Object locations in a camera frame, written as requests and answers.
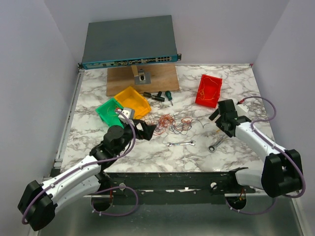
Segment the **yellow plastic bin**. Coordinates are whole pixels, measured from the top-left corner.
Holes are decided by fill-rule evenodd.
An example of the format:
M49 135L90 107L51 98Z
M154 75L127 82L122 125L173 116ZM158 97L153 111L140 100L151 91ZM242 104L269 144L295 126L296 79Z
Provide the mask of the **yellow plastic bin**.
M151 112L151 106L147 99L139 94L133 87L128 87L114 98L124 107L134 110L134 118L140 119Z

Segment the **silver open-end wrench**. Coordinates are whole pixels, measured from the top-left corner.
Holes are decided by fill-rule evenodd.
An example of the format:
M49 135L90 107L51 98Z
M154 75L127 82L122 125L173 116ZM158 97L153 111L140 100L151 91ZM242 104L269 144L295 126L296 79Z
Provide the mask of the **silver open-end wrench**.
M177 142L177 143L171 143L168 142L166 144L167 147L175 147L175 146L195 146L195 141L191 140L189 142Z

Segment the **silver ratchet wrench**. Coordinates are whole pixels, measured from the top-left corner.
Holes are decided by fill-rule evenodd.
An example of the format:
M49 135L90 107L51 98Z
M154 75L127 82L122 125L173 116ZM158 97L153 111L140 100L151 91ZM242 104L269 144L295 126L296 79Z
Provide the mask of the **silver ratchet wrench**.
M216 151L217 147L226 139L228 138L227 135L224 135L222 137L220 137L216 142L214 142L213 144L211 144L210 146L208 146L208 151L213 153Z

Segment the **green plastic bin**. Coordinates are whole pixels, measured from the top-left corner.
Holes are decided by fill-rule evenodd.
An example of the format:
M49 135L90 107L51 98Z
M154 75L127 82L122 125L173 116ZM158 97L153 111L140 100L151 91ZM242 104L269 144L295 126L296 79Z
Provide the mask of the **green plastic bin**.
M111 98L98 108L96 108L96 113L99 115L101 120L106 123L109 127L113 125L118 125L123 127L118 114L115 113L116 109L123 109L124 107L115 99Z

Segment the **red plastic bin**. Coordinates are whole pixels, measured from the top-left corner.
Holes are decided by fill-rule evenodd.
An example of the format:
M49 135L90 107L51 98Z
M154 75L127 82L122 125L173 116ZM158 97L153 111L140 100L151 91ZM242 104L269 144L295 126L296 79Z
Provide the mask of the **red plastic bin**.
M221 96L222 79L205 75L201 76L195 103L201 106L216 108Z

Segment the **grey blue network switch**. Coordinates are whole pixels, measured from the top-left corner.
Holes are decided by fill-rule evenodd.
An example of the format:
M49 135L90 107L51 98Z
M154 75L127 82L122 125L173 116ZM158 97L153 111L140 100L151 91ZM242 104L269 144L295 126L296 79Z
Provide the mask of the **grey blue network switch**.
M177 62L170 15L89 23L80 66L85 69Z

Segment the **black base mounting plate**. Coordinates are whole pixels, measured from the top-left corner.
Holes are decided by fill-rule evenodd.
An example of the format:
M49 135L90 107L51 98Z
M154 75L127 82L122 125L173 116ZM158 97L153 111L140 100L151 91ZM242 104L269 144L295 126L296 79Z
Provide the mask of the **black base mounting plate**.
M98 193L90 197L98 204L176 205L224 204L225 197L255 193L236 182L232 172L104 173Z

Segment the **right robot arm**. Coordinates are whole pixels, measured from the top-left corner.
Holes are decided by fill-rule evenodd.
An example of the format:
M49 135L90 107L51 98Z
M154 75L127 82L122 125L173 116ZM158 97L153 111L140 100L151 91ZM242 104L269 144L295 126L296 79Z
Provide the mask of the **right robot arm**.
M261 170L238 169L226 181L227 189L239 192L244 186L264 190L271 198L302 197L306 190L300 153L288 150L269 139L256 126L255 121L239 115L233 100L218 102L209 119L228 137L235 137L247 144L263 161Z

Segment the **wooden board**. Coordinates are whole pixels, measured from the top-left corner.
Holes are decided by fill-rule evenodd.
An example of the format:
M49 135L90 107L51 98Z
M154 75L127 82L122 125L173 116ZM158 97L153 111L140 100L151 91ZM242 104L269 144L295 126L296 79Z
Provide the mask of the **wooden board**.
M115 96L128 87L133 87L139 93L180 90L176 67L173 63L139 65L137 69L149 72L151 78L149 84L137 85L130 66L107 69L106 95Z

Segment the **black socket adapter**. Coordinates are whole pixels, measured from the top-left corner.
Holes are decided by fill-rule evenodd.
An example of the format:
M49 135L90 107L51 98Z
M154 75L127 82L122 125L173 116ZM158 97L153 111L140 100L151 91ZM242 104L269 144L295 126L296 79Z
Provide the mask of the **black socket adapter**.
M161 95L162 95L162 91L159 91L157 95L152 95L151 98L155 101L164 102L165 98L162 97Z

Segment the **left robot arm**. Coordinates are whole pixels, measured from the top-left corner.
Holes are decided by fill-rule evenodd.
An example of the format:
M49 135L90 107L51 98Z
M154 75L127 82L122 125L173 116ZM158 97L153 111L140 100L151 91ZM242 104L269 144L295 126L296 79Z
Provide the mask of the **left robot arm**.
M139 119L129 120L124 127L113 125L89 155L72 168L42 183L30 182L18 203L22 224L39 231L72 200L94 192L106 193L109 182L100 177L101 172L131 152L136 140L149 141L155 128Z

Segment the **grey metal socket bracket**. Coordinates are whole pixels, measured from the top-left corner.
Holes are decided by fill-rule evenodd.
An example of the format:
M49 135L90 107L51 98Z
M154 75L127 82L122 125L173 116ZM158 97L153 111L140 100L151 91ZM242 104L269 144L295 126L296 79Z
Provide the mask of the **grey metal socket bracket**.
M147 85L151 83L150 72L147 72L143 68L139 68L136 65L132 65L131 69L134 76L135 85Z

